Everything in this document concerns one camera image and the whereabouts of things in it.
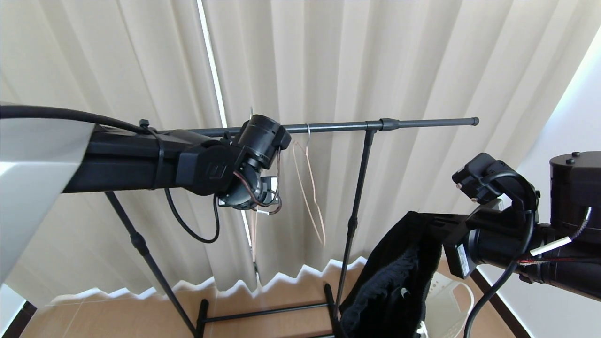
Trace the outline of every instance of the black garment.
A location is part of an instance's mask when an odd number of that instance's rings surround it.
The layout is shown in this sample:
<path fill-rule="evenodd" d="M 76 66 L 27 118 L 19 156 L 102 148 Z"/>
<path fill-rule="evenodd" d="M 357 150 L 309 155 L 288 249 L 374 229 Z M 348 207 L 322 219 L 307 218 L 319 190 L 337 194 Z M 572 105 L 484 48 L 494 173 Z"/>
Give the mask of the black garment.
<path fill-rule="evenodd" d="M 340 305 L 348 338 L 418 337 L 442 245 L 427 233 L 432 218 L 408 212 L 378 243 Z"/>

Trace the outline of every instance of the white wall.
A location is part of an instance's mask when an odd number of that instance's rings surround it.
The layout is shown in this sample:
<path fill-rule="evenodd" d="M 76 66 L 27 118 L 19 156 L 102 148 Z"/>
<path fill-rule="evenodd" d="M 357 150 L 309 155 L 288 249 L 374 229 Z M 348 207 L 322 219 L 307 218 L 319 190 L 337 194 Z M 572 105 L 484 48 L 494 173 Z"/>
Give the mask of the white wall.
<path fill-rule="evenodd" d="M 574 151 L 601 151 L 601 32 L 597 33 L 551 119 L 518 172 L 542 193 L 540 221 L 548 223 L 549 160 Z M 481 266 L 495 281 L 502 270 Z M 527 284 L 516 275 L 501 288 L 500 296 L 534 337 L 599 337 L 601 302 L 542 284 Z"/>
<path fill-rule="evenodd" d="M 24 303 L 25 299 L 6 284 L 0 286 L 0 336 L 4 335 Z"/>

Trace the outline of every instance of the dark brown baseboard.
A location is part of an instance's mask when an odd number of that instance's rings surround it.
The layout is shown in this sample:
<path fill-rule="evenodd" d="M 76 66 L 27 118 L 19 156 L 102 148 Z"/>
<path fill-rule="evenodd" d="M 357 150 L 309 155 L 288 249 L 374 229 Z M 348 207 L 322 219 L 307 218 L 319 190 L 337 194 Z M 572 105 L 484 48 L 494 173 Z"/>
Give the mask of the dark brown baseboard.
<path fill-rule="evenodd" d="M 19 338 L 36 310 L 35 306 L 26 301 L 8 329 L 4 331 L 2 338 Z"/>
<path fill-rule="evenodd" d="M 484 278 L 484 276 L 482 276 L 478 269 L 475 269 L 470 275 L 470 277 L 472 277 L 478 288 L 482 290 L 482 293 L 486 293 L 490 289 L 490 284 L 488 283 L 488 281 L 486 281 L 486 279 Z M 511 332 L 513 332 L 516 338 L 532 338 L 532 336 L 530 336 L 530 334 L 526 331 L 522 324 L 517 320 L 515 315 L 509 310 L 507 305 L 505 305 L 503 300 L 501 300 L 501 297 L 499 297 L 499 295 L 495 294 L 490 299 L 490 303 L 499 313 L 501 319 L 503 319 L 505 324 L 507 324 L 507 326 L 509 327 Z"/>

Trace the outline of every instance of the white label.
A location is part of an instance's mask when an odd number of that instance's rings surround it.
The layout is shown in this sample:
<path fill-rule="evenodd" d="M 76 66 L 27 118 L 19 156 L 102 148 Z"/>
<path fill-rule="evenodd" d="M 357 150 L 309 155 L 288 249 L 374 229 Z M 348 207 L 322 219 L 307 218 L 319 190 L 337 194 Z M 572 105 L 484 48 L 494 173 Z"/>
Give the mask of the white label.
<path fill-rule="evenodd" d="M 463 244 L 460 244 L 457 247 L 457 254 L 459 254 L 459 263 L 461 263 L 461 271 L 464 276 L 469 274 L 469 263 L 468 256 L 465 254 L 465 248 L 463 248 Z"/>

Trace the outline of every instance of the tile floor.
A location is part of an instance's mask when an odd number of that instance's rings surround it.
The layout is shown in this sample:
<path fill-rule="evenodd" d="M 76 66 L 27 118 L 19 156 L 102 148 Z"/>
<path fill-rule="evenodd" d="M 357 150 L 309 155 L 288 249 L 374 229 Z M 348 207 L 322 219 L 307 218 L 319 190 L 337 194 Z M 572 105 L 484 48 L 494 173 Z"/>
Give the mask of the tile floor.
<path fill-rule="evenodd" d="M 344 290 L 348 291 L 361 272 L 361 266 L 348 272 Z M 439 272 L 449 275 L 441 262 Z M 217 292 L 214 285 L 202 290 L 180 290 L 177 297 L 186 313 L 195 318 L 203 298 L 209 300 L 209 316 L 231 315 L 274 307 L 311 304 L 324 301 L 323 284 L 330 283 L 334 295 L 340 269 L 329 265 L 324 276 L 302 274 L 296 284 L 279 281 L 266 292 L 251 295 L 241 287 L 234 292 Z M 476 299 L 482 293 L 473 281 L 468 285 Z M 288 337 L 300 338 L 330 333 L 326 308 L 278 313 L 254 318 L 209 323 L 204 337 Z M 22 334 L 31 337 L 189 337 L 185 324 L 164 297 L 144 300 L 126 294 L 118 298 L 92 295 L 79 300 L 61 300 L 38 309 Z M 474 337 L 513 337 L 493 307 L 488 304 L 474 324 Z"/>

